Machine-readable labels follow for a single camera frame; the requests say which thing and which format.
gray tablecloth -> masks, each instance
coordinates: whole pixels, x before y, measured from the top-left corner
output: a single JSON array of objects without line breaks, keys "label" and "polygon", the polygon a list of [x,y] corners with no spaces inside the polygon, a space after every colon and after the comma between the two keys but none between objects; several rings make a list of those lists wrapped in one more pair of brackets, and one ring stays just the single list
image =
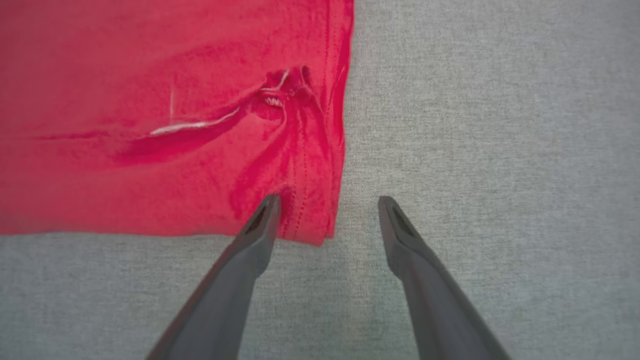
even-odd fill
[{"label": "gray tablecloth", "polygon": [[[640,2],[356,0],[336,238],[278,242],[242,359],[417,358],[394,196],[515,359],[640,354]],[[1,359],[142,359],[230,238],[0,239]]]}]

red garment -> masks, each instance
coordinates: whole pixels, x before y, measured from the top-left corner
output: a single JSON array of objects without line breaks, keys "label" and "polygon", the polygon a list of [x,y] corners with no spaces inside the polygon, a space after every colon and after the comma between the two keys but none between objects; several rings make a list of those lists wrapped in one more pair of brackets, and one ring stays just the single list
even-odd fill
[{"label": "red garment", "polygon": [[353,0],[0,3],[0,232],[333,236]]}]

gray fabric surface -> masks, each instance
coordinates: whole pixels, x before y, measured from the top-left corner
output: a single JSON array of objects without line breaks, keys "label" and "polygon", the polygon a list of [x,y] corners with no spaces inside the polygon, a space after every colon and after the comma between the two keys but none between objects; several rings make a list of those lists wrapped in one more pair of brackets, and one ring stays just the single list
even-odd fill
[{"label": "gray fabric surface", "polygon": [[[515,359],[640,354],[640,2],[356,0],[337,234],[278,242],[242,359],[417,358],[392,195]],[[141,359],[229,238],[0,240],[1,359]]]}]

red cloth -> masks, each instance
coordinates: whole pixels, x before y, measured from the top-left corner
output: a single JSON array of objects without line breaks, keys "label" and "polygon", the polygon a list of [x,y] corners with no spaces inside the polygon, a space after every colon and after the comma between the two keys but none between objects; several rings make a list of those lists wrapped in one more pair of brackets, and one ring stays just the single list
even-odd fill
[{"label": "red cloth", "polygon": [[353,0],[0,3],[0,233],[333,236]]}]

red fabric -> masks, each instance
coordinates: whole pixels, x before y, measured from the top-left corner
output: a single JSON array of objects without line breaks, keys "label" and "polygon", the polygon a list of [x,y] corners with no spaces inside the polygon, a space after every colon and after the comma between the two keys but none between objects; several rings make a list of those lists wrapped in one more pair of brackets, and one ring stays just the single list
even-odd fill
[{"label": "red fabric", "polygon": [[352,29],[353,0],[3,1],[0,232],[236,234],[279,193],[322,244]]}]

